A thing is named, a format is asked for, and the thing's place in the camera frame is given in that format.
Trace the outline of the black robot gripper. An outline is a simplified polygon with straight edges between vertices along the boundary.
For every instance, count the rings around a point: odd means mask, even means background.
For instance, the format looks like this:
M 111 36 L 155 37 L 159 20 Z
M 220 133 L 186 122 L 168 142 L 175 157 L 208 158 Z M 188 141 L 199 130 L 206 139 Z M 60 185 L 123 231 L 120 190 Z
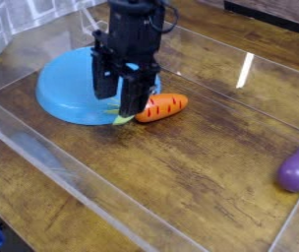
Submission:
M 166 4 L 162 1 L 109 1 L 109 31 L 92 32 L 93 89 L 97 99 L 116 95 L 122 73 L 119 115 L 130 117 L 144 110 L 156 90 L 160 66 L 155 59 L 162 43 Z M 127 67 L 135 64 L 136 70 Z

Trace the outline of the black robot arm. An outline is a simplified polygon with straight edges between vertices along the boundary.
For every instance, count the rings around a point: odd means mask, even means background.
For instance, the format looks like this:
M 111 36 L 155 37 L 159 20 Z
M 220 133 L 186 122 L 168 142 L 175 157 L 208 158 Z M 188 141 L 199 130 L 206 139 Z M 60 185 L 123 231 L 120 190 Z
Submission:
M 108 0 L 109 32 L 93 32 L 93 89 L 97 99 L 116 95 L 122 81 L 119 115 L 134 116 L 144 110 L 155 90 L 166 8 L 158 0 Z

